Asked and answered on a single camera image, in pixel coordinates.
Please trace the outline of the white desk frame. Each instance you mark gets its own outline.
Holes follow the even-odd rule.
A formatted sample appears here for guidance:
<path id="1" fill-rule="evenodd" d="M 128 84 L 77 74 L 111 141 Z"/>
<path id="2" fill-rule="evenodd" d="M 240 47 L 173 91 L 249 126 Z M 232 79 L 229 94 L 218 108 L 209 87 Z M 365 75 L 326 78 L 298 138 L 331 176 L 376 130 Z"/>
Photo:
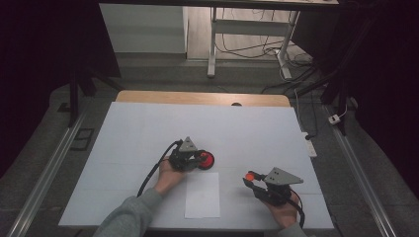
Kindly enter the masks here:
<path id="1" fill-rule="evenodd" d="M 290 19 L 284 22 L 256 22 L 245 20 L 219 20 L 217 8 L 211 8 L 210 14 L 210 45 L 208 78 L 215 75 L 215 37 L 217 34 L 244 35 L 244 36 L 267 36 L 283 37 L 284 41 L 280 49 L 276 51 L 276 57 L 280 64 L 281 74 L 285 79 L 291 79 L 292 75 L 286 62 L 286 53 L 290 44 L 293 30 L 299 11 L 290 11 Z"/>

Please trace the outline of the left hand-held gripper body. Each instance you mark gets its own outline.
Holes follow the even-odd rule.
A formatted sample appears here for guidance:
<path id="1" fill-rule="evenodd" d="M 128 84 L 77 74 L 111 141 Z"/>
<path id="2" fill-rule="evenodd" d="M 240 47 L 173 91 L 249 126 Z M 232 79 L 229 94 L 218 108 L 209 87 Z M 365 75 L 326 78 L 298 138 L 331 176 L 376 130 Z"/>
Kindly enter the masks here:
<path id="1" fill-rule="evenodd" d="M 198 148 L 187 136 L 184 140 L 175 142 L 176 147 L 169 156 L 169 162 L 173 169 L 179 172 L 188 172 L 199 166 L 199 160 L 195 158 Z"/>

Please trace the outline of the wooden table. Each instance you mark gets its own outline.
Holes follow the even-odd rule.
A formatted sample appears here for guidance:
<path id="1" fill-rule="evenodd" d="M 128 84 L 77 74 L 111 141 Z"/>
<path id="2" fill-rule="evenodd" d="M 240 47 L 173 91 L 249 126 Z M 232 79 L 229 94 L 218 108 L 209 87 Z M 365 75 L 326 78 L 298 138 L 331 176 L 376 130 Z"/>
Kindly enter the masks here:
<path id="1" fill-rule="evenodd" d="M 243 107 L 286 107 L 291 106 L 284 95 L 256 95 L 231 93 L 197 93 L 197 92 L 163 92 L 163 91 L 129 91 L 118 93 L 117 102 L 154 103 L 180 105 L 215 105 Z"/>

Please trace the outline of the black metal stand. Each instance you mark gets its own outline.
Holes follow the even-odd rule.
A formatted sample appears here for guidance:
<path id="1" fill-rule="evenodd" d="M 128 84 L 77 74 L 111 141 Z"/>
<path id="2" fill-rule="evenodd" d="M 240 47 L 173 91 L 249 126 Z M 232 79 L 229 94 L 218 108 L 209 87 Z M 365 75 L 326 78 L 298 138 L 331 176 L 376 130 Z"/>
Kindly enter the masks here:
<path id="1" fill-rule="evenodd" d="M 338 64 L 329 74 L 324 75 L 319 81 L 296 92 L 294 97 L 303 96 L 320 86 L 326 86 L 325 91 L 320 97 L 323 105 L 330 105 L 335 99 L 338 99 L 338 117 L 339 121 L 335 126 L 342 135 L 346 135 L 345 114 L 347 112 L 348 83 L 350 74 L 350 64 L 355 61 L 355 55 L 367 37 L 376 18 L 364 14 L 360 17 L 360 23 L 355 25 L 354 31 L 349 38 L 335 50 L 341 54 Z"/>

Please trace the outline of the black tripod stand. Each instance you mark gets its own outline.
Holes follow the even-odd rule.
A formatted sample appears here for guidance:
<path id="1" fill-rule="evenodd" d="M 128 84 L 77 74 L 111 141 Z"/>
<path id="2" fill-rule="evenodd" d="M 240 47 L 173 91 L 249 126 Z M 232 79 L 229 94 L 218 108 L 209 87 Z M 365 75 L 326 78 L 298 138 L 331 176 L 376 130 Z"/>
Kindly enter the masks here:
<path id="1" fill-rule="evenodd" d="M 98 70 L 92 67 L 84 67 L 83 69 L 75 69 L 70 81 L 70 120 L 69 127 L 72 127 L 76 120 L 79 117 L 79 96 L 78 91 L 81 90 L 82 93 L 87 97 L 94 97 L 97 93 L 97 88 L 93 82 L 93 79 L 97 78 L 111 88 L 117 90 L 118 92 L 125 89 L 121 84 L 117 83 L 110 77 L 106 76 L 103 73 L 100 73 Z"/>

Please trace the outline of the person's right hand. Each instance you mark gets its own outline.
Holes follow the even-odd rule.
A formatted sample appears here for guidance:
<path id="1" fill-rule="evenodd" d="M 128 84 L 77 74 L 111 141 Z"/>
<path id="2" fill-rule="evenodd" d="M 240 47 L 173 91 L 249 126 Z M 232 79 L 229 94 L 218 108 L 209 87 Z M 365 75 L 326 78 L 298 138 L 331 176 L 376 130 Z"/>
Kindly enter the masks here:
<path id="1" fill-rule="evenodd" d="M 291 204 L 286 203 L 281 206 L 273 206 L 264 201 L 264 205 L 268 207 L 274 220 L 281 228 L 288 228 L 297 223 L 297 209 Z"/>

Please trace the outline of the white paper sheet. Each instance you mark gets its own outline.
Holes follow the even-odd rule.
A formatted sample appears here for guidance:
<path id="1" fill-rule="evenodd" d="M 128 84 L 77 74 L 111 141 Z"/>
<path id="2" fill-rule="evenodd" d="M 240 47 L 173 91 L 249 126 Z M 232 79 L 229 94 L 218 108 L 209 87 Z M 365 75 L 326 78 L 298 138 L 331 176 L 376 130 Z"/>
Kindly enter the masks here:
<path id="1" fill-rule="evenodd" d="M 185 217 L 220 217 L 218 173 L 192 173 L 187 176 Z"/>

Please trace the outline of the black floor plate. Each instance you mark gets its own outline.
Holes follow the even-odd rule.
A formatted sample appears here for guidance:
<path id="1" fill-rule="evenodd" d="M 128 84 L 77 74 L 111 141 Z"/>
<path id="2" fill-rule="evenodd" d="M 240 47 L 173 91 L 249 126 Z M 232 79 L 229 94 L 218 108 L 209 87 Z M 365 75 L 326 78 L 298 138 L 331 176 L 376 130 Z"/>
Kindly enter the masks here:
<path id="1" fill-rule="evenodd" d="M 94 131 L 94 128 L 79 128 L 70 149 L 72 151 L 86 151 L 92 141 Z"/>

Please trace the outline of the white table cover board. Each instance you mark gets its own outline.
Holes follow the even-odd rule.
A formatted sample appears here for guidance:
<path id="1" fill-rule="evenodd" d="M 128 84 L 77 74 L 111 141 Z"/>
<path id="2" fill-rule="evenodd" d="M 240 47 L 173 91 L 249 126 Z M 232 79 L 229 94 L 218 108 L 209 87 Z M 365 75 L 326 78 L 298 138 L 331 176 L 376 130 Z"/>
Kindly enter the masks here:
<path id="1" fill-rule="evenodd" d="M 269 230 L 276 228 L 267 207 L 244 186 L 249 171 L 278 167 L 303 179 L 293 186 L 302 199 L 305 227 L 333 224 L 292 108 L 111 104 L 102 128 L 59 221 L 62 226 L 97 226 L 142 183 L 167 147 L 189 136 L 214 156 L 207 171 L 218 173 L 219 218 L 185 217 L 187 179 L 154 214 L 155 229 Z"/>

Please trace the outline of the aluminium floor rail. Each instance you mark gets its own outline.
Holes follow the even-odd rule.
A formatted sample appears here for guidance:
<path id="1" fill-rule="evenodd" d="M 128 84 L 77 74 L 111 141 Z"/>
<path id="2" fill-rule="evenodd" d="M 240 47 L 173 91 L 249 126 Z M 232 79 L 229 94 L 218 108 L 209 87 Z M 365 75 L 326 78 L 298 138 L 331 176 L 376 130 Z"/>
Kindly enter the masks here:
<path id="1" fill-rule="evenodd" d="M 77 131 L 86 117 L 87 111 L 88 107 L 85 106 L 74 124 L 65 130 L 6 237 L 26 236 Z"/>
<path id="2" fill-rule="evenodd" d="M 336 124 L 331 124 L 337 142 L 347 160 L 348 166 L 352 171 L 364 200 L 371 210 L 371 214 L 376 222 L 377 228 L 382 237 L 397 237 L 396 231 L 391 223 L 383 204 L 378 198 L 368 176 L 366 175 L 358 156 L 356 155 L 349 139 L 344 135 Z"/>

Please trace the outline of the white power strip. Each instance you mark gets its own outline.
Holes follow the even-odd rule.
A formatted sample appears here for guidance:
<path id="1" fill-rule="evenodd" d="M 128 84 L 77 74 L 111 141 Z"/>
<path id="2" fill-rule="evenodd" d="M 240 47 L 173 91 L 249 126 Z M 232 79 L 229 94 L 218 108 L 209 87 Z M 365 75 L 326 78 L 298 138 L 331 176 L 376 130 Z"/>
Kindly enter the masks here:
<path id="1" fill-rule="evenodd" d="M 315 158 L 317 156 L 317 153 L 315 151 L 315 148 L 313 146 L 313 143 L 310 140 L 310 137 L 309 137 L 308 133 L 307 132 L 303 132 L 302 133 L 302 136 L 303 136 L 303 138 L 304 138 L 304 140 L 306 142 L 306 149 L 307 149 L 308 155 L 311 158 Z"/>

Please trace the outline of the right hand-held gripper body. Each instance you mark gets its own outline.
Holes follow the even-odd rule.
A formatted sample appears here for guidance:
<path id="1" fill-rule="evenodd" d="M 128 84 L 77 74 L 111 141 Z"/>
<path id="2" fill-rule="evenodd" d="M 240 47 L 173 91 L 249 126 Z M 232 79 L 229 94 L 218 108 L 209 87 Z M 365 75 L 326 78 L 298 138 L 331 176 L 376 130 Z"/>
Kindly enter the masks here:
<path id="1" fill-rule="evenodd" d="M 266 189 L 262 194 L 262 200 L 273 205 L 280 206 L 291 198 L 291 185 L 302 184 L 303 179 L 274 167 L 268 175 L 263 175 L 262 181 L 266 184 Z"/>

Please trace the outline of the person's left hand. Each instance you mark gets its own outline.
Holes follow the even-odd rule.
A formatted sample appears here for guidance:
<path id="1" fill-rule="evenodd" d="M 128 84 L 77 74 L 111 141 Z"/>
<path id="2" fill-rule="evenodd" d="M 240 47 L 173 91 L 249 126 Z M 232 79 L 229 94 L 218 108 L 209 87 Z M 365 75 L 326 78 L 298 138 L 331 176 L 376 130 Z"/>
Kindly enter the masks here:
<path id="1" fill-rule="evenodd" d="M 185 173 L 174 170 L 170 162 L 167 159 L 164 159 L 159 164 L 158 180 L 154 185 L 153 189 L 162 196 L 165 196 L 174 187 L 176 187 L 185 177 Z"/>

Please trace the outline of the red ink pad black case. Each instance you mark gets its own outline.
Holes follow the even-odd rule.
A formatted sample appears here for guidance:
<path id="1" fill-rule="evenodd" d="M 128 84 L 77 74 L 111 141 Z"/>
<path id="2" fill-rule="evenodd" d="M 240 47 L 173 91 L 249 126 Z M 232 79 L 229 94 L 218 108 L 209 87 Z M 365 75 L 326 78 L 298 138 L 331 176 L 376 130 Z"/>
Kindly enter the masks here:
<path id="1" fill-rule="evenodd" d="M 201 161 L 206 161 L 206 169 L 201 170 L 209 170 L 214 164 L 214 156 L 210 152 L 207 152 L 207 156 L 202 156 L 199 158 Z"/>

